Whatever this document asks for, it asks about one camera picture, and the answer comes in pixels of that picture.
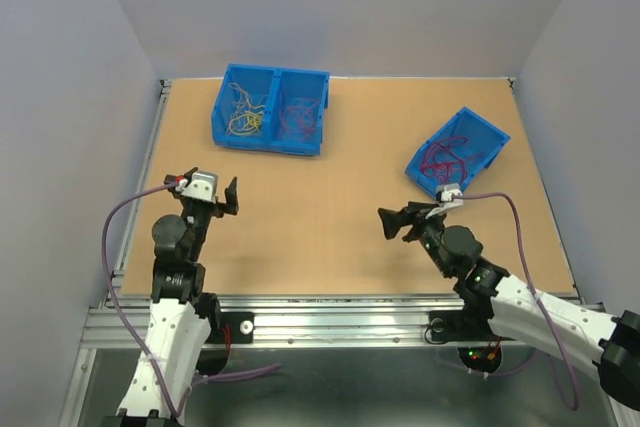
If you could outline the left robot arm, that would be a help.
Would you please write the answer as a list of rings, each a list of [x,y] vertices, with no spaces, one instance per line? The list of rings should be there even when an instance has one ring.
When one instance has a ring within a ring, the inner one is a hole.
[[[159,191],[181,204],[152,226],[154,262],[146,333],[140,335],[120,303],[113,306],[140,349],[129,387],[108,426],[181,426],[186,398],[205,341],[215,339],[223,318],[218,297],[204,291],[199,256],[214,218],[237,215],[237,182],[218,197],[218,177],[193,168],[166,175]]]

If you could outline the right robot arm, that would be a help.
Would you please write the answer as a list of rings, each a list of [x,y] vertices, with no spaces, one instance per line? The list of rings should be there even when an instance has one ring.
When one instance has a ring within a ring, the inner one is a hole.
[[[523,342],[592,375],[611,398],[639,408],[639,315],[615,316],[545,293],[483,255],[472,231],[447,225],[443,205],[410,202],[377,211],[386,239],[408,230],[463,300],[460,325],[472,337],[487,332]]]

